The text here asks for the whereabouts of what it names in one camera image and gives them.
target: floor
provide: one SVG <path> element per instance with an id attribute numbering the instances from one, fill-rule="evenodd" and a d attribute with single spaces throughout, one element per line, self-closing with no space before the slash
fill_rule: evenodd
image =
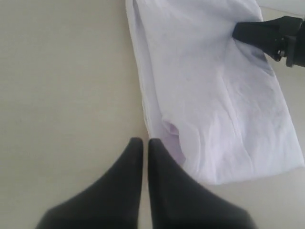
<path id="1" fill-rule="evenodd" d="M 0 228 L 31 229 L 97 180 L 131 136 L 148 136 L 123 0 L 2 0 L 0 31 Z M 305 71 L 271 64 L 305 149 Z M 208 188 L 261 229 L 301 229 L 304 179 L 299 169 Z M 139 228 L 149 229 L 146 181 L 142 195 Z"/>

